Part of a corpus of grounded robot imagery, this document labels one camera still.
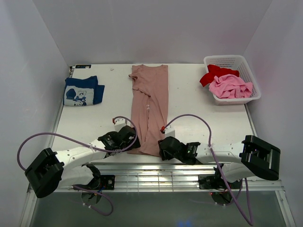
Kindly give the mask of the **dusty pink printed t-shirt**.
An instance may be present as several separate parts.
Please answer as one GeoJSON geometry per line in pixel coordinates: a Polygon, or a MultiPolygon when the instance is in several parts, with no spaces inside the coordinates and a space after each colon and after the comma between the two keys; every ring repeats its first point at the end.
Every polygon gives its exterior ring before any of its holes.
{"type": "Polygon", "coordinates": [[[127,153],[159,157],[158,141],[164,139],[160,130],[168,119],[168,66],[133,65],[129,77],[133,85],[131,121],[137,128],[141,146],[127,153]]]}

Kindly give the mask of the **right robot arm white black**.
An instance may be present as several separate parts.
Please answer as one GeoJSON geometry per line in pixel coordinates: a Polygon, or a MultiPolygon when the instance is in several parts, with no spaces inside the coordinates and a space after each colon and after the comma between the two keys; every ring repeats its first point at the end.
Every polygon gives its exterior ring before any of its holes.
{"type": "Polygon", "coordinates": [[[222,171],[214,175],[214,183],[220,188],[253,176],[268,181],[279,179],[281,150],[253,135],[245,136],[242,142],[211,146],[200,142],[184,144],[169,136],[158,145],[162,160],[175,158],[186,165],[218,161],[222,171]]]}

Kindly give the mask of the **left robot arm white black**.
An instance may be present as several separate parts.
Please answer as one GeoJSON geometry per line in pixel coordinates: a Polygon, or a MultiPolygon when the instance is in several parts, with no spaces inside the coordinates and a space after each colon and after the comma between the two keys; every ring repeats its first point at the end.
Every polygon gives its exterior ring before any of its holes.
{"type": "Polygon", "coordinates": [[[25,170],[25,176],[38,198],[72,185],[98,190],[104,185],[104,178],[91,162],[104,159],[106,153],[116,154],[139,147],[135,128],[126,125],[120,131],[108,132],[76,148],[42,150],[25,170]]]}

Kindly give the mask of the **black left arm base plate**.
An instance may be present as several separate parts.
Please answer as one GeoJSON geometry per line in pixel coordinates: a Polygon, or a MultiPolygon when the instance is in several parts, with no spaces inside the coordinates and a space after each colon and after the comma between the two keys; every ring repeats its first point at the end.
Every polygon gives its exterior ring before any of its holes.
{"type": "Polygon", "coordinates": [[[113,190],[115,188],[115,175],[101,175],[98,180],[96,189],[98,190],[113,190]]]}

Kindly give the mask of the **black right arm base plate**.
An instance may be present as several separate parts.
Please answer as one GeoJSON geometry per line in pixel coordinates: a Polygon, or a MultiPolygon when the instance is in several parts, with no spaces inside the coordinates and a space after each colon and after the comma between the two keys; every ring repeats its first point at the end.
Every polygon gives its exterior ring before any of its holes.
{"type": "MultiPolygon", "coordinates": [[[[198,175],[199,189],[214,189],[214,190],[227,190],[227,186],[220,176],[215,175],[198,175]]],[[[236,180],[233,183],[228,182],[231,189],[240,189],[242,180],[236,180]]]]}

